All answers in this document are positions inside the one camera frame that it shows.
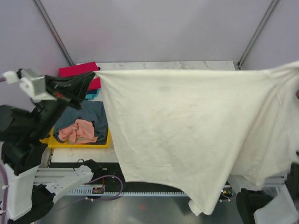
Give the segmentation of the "cream white t shirt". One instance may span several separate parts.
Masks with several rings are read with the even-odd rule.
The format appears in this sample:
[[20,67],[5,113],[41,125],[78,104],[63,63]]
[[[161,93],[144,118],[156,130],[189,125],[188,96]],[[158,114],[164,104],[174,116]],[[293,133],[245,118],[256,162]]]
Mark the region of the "cream white t shirt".
[[125,180],[178,188],[196,215],[212,214],[230,175],[261,188],[299,161],[298,62],[97,75]]

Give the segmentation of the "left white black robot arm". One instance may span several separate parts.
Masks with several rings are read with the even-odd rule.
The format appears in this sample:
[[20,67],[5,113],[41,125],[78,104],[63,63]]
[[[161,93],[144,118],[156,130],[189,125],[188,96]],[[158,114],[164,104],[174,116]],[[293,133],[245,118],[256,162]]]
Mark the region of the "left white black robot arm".
[[47,215],[54,204],[72,189],[91,182],[99,183],[103,173],[98,163],[85,161],[65,177],[47,184],[34,184],[47,144],[42,143],[66,108],[79,110],[95,73],[73,77],[52,77],[32,69],[7,71],[9,84],[19,82],[34,101],[32,111],[2,105],[0,107],[0,170],[6,184],[2,221],[8,224],[30,224]]

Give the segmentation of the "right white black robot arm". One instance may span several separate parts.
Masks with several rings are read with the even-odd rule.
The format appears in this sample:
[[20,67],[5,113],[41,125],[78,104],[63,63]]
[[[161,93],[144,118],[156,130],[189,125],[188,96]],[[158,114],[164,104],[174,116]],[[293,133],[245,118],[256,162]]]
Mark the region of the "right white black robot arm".
[[236,206],[244,224],[297,224],[299,222],[299,163],[291,165],[282,185],[271,196],[257,190],[241,176],[233,176],[227,168],[214,171],[218,183],[228,183],[236,193]]

